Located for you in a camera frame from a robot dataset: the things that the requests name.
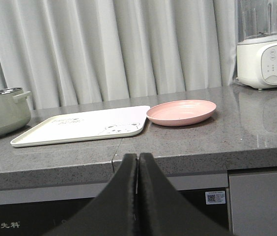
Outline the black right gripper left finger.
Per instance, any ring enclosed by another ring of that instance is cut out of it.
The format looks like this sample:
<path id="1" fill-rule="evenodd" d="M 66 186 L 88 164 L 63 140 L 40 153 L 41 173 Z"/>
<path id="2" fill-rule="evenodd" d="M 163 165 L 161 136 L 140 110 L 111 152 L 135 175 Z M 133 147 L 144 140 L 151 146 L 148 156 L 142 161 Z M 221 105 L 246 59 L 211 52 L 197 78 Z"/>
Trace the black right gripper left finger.
<path id="1" fill-rule="evenodd" d="M 124 155 L 100 194 L 46 236 L 135 236 L 137 155 Z"/>

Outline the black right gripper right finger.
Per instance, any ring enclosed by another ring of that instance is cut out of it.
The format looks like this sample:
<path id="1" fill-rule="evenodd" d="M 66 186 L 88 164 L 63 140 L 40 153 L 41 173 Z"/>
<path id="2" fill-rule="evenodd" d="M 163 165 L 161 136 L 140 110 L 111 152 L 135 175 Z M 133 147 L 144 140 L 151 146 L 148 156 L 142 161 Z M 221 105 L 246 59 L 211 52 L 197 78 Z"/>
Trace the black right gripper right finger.
<path id="1" fill-rule="evenodd" d="M 141 153 L 138 160 L 138 205 L 144 236 L 231 235 L 174 188 L 150 153 Z"/>

